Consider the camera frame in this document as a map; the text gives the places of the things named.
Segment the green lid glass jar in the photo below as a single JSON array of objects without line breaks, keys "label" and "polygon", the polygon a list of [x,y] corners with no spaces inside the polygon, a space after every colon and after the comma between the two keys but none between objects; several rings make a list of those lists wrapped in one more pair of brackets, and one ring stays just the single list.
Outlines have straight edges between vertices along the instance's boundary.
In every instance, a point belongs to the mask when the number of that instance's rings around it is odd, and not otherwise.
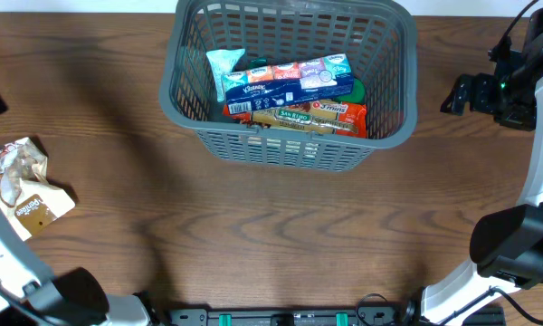
[{"label": "green lid glass jar", "polygon": [[355,104],[366,103],[366,87],[360,79],[355,78],[352,92],[347,95],[340,95],[334,99],[336,102],[349,102]]}]

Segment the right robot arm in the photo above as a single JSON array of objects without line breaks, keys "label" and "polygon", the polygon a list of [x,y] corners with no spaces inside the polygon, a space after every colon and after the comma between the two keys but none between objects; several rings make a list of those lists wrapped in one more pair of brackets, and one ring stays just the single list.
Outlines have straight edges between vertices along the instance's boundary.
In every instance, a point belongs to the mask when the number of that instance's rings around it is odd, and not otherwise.
[{"label": "right robot arm", "polygon": [[494,73],[461,75],[441,111],[477,111],[503,127],[533,132],[526,181],[514,207],[476,224],[468,259],[408,303],[404,325],[496,325],[503,318],[486,307],[497,298],[527,321],[542,322],[511,295],[543,284],[543,8],[530,16],[521,51],[504,34],[489,57]]}]

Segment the teal wet wipes pack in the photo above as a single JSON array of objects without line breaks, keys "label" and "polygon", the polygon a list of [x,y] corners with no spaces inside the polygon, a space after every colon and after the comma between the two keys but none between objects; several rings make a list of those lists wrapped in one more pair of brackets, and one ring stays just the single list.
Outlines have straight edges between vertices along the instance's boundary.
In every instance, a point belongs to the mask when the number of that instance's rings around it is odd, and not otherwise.
[{"label": "teal wet wipes pack", "polygon": [[206,53],[206,57],[210,63],[214,84],[216,89],[216,99],[218,102],[224,101],[224,88],[222,84],[222,76],[233,71],[235,65],[244,56],[244,49],[236,50],[212,50]]}]

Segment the Kleenex tissue multipack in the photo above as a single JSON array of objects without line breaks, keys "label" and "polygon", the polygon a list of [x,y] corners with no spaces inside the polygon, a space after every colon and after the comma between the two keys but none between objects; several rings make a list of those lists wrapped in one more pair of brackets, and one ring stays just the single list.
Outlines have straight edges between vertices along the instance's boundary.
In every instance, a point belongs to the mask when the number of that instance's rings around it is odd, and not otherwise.
[{"label": "Kleenex tissue multipack", "polygon": [[352,92],[354,74],[344,53],[268,65],[222,76],[232,114],[327,100]]}]

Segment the grey plastic basket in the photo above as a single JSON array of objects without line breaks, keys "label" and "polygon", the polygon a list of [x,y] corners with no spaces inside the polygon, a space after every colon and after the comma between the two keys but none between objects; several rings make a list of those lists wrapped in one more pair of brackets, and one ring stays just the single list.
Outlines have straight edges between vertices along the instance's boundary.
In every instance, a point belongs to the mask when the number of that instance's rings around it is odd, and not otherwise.
[{"label": "grey plastic basket", "polygon": [[180,0],[158,99],[218,158],[345,171],[413,133],[416,44],[393,1]]}]

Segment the green coffee bean bag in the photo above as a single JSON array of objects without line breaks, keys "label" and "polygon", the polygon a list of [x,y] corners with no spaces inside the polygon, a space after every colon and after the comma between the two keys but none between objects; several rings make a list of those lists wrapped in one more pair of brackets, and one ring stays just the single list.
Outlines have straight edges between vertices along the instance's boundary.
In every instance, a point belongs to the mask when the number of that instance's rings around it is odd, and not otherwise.
[{"label": "green coffee bean bag", "polygon": [[265,67],[265,66],[268,66],[268,60],[267,60],[266,57],[259,57],[259,58],[250,60],[250,62],[248,63],[248,69],[249,70],[256,69],[256,68],[261,68],[261,67]]}]

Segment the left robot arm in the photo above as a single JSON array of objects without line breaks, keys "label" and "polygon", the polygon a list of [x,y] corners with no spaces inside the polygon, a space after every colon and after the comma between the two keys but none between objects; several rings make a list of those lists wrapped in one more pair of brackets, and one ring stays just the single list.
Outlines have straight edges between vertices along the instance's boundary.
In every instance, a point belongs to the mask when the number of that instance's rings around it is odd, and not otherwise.
[{"label": "left robot arm", "polygon": [[6,311],[36,325],[152,323],[139,297],[107,295],[84,269],[55,276],[0,212],[0,313]]}]

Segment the San Remo spaghetti packet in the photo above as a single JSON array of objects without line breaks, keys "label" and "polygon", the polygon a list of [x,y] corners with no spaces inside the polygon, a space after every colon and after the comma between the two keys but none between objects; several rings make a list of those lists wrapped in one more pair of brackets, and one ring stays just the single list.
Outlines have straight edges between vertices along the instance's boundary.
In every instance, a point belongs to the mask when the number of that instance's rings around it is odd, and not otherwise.
[{"label": "San Remo spaghetti packet", "polygon": [[242,124],[267,129],[287,129],[318,134],[367,137],[367,106],[350,102],[313,101],[286,107],[232,114],[224,105],[223,115]]}]

